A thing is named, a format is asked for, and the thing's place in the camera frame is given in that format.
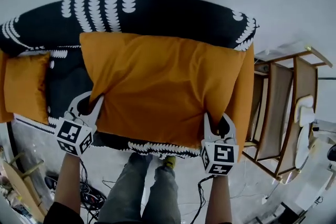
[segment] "wooden frame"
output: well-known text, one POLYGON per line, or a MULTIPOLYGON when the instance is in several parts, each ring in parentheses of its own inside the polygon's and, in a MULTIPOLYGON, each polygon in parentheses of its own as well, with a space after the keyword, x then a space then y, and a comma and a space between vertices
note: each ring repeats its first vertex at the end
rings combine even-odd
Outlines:
MULTIPOLYGON (((265 61, 265 62, 255 64, 256 69, 260 66, 268 65, 268 73, 255 71, 255 74, 260 75, 260 76, 264 76, 264 80, 266 78, 268 79, 268 88, 267 88, 267 97, 266 97, 266 110, 265 110, 265 116, 264 116, 263 121, 262 121, 263 125, 262 125, 262 129, 261 129, 261 134, 260 134, 259 141, 254 139, 255 134, 256 134, 256 129, 257 129, 257 127, 255 127, 254 133, 252 134, 250 141, 246 142, 246 147, 253 146, 253 147, 256 148, 255 156, 254 157, 250 156, 244 151, 243 151, 243 155, 247 159, 249 159, 251 162, 255 163, 259 168, 261 168, 267 174, 269 174, 270 176, 272 176, 274 179, 276 179, 278 181, 281 181, 281 176, 282 175, 286 175, 291 171, 297 170, 295 165, 291 165, 292 162, 293 163, 295 162, 295 154, 296 154, 296 151, 293 150, 293 148, 295 148, 296 146, 293 147, 293 143, 297 143, 298 135, 299 135, 299 132, 300 132, 300 127, 298 127, 298 123, 294 123, 294 111, 295 111, 296 102, 300 97, 307 96, 306 93, 312 94, 314 96, 313 107, 314 107, 314 110, 316 111, 317 92, 318 92, 318 70, 317 70, 317 68, 319 66, 332 67, 332 63, 326 57, 324 57, 321 53, 319 53, 317 50, 315 50, 313 47, 306 46, 305 49, 306 49, 306 51, 299 52, 297 54, 292 54, 292 55, 288 55, 288 56, 284 56, 284 57, 280 57, 280 58, 276 58, 276 59, 273 59, 273 60, 268 60, 268 61, 265 61), (307 62, 306 60, 302 59, 302 56, 311 55, 311 54, 318 57, 322 62, 311 64, 311 63, 307 62), (294 64, 293 68, 288 68, 288 70, 291 70, 292 73, 293 73, 293 75, 292 75, 292 81, 293 81, 293 84, 292 84, 293 87, 292 88, 293 88, 293 90, 292 90, 292 100, 290 102, 288 102, 288 103, 290 103, 291 108, 290 108, 289 122, 288 122, 287 130, 286 130, 286 133, 285 133, 284 142, 283 142, 282 147, 280 149, 280 154, 275 155, 275 156, 267 156, 267 157, 258 158, 260 150, 261 150, 261 145, 263 145, 263 142, 264 142, 264 139, 265 139, 265 131, 266 131, 265 126, 266 126, 266 124, 269 120, 269 118, 268 118, 269 113, 268 112, 269 112, 269 109, 272 109, 270 107, 271 105, 270 105, 269 100, 271 99, 272 95, 275 94, 274 92, 272 92, 272 89, 271 89, 271 86, 270 86, 271 83, 272 83, 272 80, 276 79, 272 76, 271 65, 275 64, 276 62, 289 60, 289 59, 293 59, 293 64, 294 64), (303 81, 305 81, 305 82, 307 81, 307 83, 310 86, 313 84, 314 87, 306 89, 306 87, 304 87, 304 86, 299 86, 298 85, 298 80, 300 80, 301 84, 302 84, 303 81), (268 159, 273 159, 273 160, 278 162, 277 167, 276 167, 274 172, 269 170, 267 167, 265 167, 261 163, 261 161, 268 160, 268 159)), ((261 96, 262 96, 261 99, 263 99, 263 90, 264 90, 264 88, 261 89, 261 96)), ((257 126, 258 121, 259 121, 261 103, 263 101, 265 102, 265 100, 260 101, 258 111, 256 112, 256 113, 258 113, 257 120, 256 120, 256 126, 257 126)))

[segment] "jeans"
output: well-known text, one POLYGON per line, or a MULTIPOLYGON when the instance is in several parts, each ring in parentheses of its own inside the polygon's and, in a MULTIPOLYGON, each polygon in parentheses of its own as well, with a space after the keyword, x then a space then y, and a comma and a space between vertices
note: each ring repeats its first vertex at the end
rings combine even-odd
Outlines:
POLYGON ((141 217, 141 199, 152 155, 133 153, 99 212, 98 221, 106 223, 145 222, 148 224, 181 224, 177 204, 174 170, 160 166, 155 170, 155 183, 141 217))

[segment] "concrete floor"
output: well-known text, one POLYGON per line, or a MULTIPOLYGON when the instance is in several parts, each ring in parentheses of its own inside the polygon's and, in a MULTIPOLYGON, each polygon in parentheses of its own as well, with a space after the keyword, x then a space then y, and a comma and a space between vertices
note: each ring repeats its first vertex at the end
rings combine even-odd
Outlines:
MULTIPOLYGON (((59 173, 64 152, 60 150, 55 138, 43 132, 13 122, 13 132, 18 151, 25 152, 22 163, 25 169, 44 160, 44 165, 32 175, 33 182, 41 198, 49 208, 53 202, 49 189, 44 184, 46 172, 59 173)), ((90 147, 82 157, 88 171, 89 183, 108 195, 109 188, 102 180, 115 181, 127 162, 130 153, 119 152, 111 148, 90 147)), ((154 170, 159 165, 155 159, 151 163, 145 182, 144 202, 147 201, 149 190, 154 182, 154 170)), ((175 167, 176 182, 179 186, 178 203, 182 223, 190 223, 199 207, 197 183, 206 177, 200 157, 178 159, 175 167)), ((291 201, 300 180, 288 185, 279 185, 267 203, 262 205, 264 195, 269 195, 276 182, 265 172, 242 157, 229 175, 232 212, 235 224, 249 223, 255 216, 269 215, 274 212, 281 201, 291 201)), ((208 201, 211 181, 203 184, 205 199, 208 201)), ((206 207, 202 209, 195 223, 204 223, 206 207)), ((83 220, 87 221, 87 212, 81 212, 83 220)))

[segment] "shoe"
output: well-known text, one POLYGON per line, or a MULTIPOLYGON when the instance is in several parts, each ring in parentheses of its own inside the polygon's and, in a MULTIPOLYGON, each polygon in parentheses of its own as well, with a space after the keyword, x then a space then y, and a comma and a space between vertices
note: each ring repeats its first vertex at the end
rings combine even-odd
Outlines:
POLYGON ((163 161, 163 166, 168 166, 171 169, 174 169, 176 163, 176 157, 175 156, 168 156, 163 161))

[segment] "orange cushion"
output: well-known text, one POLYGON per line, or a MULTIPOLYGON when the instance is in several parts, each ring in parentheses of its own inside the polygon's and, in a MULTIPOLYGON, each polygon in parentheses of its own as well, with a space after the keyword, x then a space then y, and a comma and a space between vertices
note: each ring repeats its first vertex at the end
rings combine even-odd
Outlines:
POLYGON ((6 111, 4 96, 5 73, 8 58, 9 56, 0 50, 0 123, 8 122, 13 119, 13 114, 6 111))
POLYGON ((8 112, 48 124, 45 76, 50 54, 7 60, 5 104, 8 112))
POLYGON ((95 32, 80 43, 91 100, 104 94, 99 131, 193 148, 204 113, 215 125, 221 119, 245 57, 177 37, 95 32))

